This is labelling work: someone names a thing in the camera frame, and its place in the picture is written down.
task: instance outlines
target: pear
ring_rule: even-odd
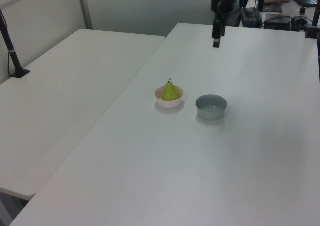
[[[164,101],[172,101],[180,98],[180,92],[176,89],[176,87],[170,80],[171,78],[165,84],[165,89],[161,96],[162,100]]]

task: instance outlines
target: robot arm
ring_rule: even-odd
[[[214,11],[213,47],[220,47],[221,36],[225,35],[227,15],[234,9],[235,2],[236,0],[211,0],[211,10]]]

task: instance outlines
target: white table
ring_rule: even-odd
[[[164,37],[78,30],[0,85],[0,191],[30,200]]]
[[[213,48],[211,32],[178,24],[12,226],[317,225],[316,40],[227,27]],[[162,109],[170,77],[185,102]],[[209,93],[225,118],[197,117]]]
[[[250,7],[255,7],[255,0],[250,0],[246,6],[247,8]],[[295,15],[299,15],[299,11],[300,11],[300,7],[297,2],[295,2],[294,0],[290,0],[290,2],[288,3],[282,3],[282,13],[279,14],[288,14],[289,16],[295,16]],[[315,7],[307,7],[305,10],[306,15],[312,20],[314,18],[314,14],[315,14]],[[266,17],[266,13],[276,13],[276,12],[261,12],[261,17],[262,20],[265,20]]]

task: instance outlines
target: floor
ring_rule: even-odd
[[[0,226],[9,226],[28,201],[0,193]]]

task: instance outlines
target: white wall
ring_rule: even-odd
[[[167,36],[178,22],[212,24],[211,0],[87,0],[94,29]]]
[[[21,0],[2,10],[21,65],[25,67],[80,28],[80,0]],[[0,36],[0,83],[8,76],[7,47]],[[10,61],[11,72],[14,72]]]

